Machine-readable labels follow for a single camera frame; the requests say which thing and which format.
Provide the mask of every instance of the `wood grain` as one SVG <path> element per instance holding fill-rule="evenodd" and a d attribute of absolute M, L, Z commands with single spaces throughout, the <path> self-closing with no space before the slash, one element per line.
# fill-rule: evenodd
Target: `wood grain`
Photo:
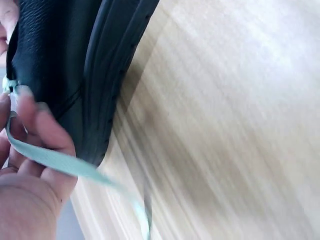
<path fill-rule="evenodd" d="M 320 2 L 161 0 L 124 80 L 100 170 L 152 239 L 320 239 Z M 88 240 L 141 239 L 128 203 L 80 179 Z"/>

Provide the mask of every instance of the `finger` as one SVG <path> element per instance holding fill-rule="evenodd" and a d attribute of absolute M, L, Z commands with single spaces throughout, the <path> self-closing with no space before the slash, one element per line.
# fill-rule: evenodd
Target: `finger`
<path fill-rule="evenodd" d="M 35 136 L 35 135 L 28 135 L 27 136 L 27 140 L 26 142 L 28 144 L 31 144 L 33 146 L 38 146 L 38 147 L 42 147 L 43 144 L 42 144 L 42 141 L 41 139 L 38 137 L 38 136 Z M 40 178 L 43 170 L 45 169 L 46 167 L 27 158 L 26 160 L 23 161 L 23 163 L 21 164 L 17 174 L 18 175 L 29 175 L 29 176 L 35 176 L 35 177 L 38 177 Z"/>
<path fill-rule="evenodd" d="M 33 161 L 30 159 L 26 159 L 25 161 L 23 161 L 23 163 L 21 164 L 17 174 L 19 175 L 28 175 L 28 176 L 35 176 L 37 178 L 41 177 L 41 174 L 43 172 L 43 170 L 46 167 Z"/>
<path fill-rule="evenodd" d="M 68 133 L 56 122 L 50 111 L 44 104 L 36 116 L 36 129 L 42 142 L 47 148 L 58 152 L 75 156 L 75 147 Z M 73 191 L 77 178 L 51 168 L 45 168 L 41 174 L 41 179 L 48 182 L 61 203 L 65 203 Z"/>
<path fill-rule="evenodd" d="M 0 132 L 0 169 L 4 166 L 6 160 L 9 157 L 10 152 L 10 142 L 8 141 L 6 130 L 3 129 Z"/>
<path fill-rule="evenodd" d="M 5 67 L 7 63 L 8 45 L 6 40 L 0 37 L 0 67 Z"/>
<path fill-rule="evenodd" d="M 17 92 L 17 114 L 28 131 L 28 134 L 37 135 L 35 127 L 37 105 L 34 95 L 30 88 L 25 85 L 17 86 L 15 91 Z"/>
<path fill-rule="evenodd" d="M 14 167 L 5 167 L 4 169 L 0 169 L 0 177 L 5 174 L 15 174 L 17 170 Z"/>
<path fill-rule="evenodd" d="M 26 142 L 27 133 L 25 131 L 24 126 L 22 125 L 21 120 L 18 117 L 11 118 L 10 123 L 10 133 L 14 139 L 20 140 L 22 142 Z M 21 164 L 27 158 L 17 152 L 13 146 L 10 148 L 8 167 L 16 168 L 17 170 L 20 168 Z"/>
<path fill-rule="evenodd" d="M 13 0 L 0 0 L 0 23 L 6 31 L 6 39 L 9 41 L 19 18 L 18 6 Z"/>
<path fill-rule="evenodd" d="M 5 161 L 9 156 L 10 143 L 4 132 L 4 127 L 10 115 L 11 101 L 7 94 L 0 95 L 0 169 L 3 167 Z"/>

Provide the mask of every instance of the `light blue strap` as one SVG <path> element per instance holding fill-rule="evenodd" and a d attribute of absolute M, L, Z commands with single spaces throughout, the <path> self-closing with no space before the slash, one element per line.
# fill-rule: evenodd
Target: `light blue strap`
<path fill-rule="evenodd" d="M 97 171 L 94 165 L 87 163 L 82 159 L 61 152 L 33 146 L 14 139 L 10 134 L 10 121 L 11 118 L 14 118 L 16 116 L 17 113 L 15 111 L 11 111 L 9 120 L 5 127 L 8 140 L 15 150 L 17 150 L 27 158 L 32 159 L 39 164 L 47 166 L 48 168 L 72 176 L 86 177 L 96 182 L 100 182 L 115 188 L 118 192 L 127 197 L 132 204 L 136 217 L 138 218 L 140 223 L 143 239 L 150 239 L 148 213 L 146 212 L 145 208 L 139 203 L 139 201 L 135 197 L 133 197 L 123 185 L 110 179 L 108 176 L 101 174 Z"/>

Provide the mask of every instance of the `black leather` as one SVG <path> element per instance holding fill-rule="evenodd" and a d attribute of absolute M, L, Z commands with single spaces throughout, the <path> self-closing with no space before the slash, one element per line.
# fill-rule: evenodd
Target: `black leather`
<path fill-rule="evenodd" d="M 88 162 L 106 152 L 121 81 L 158 1 L 19 1 L 7 77 L 48 104 Z"/>

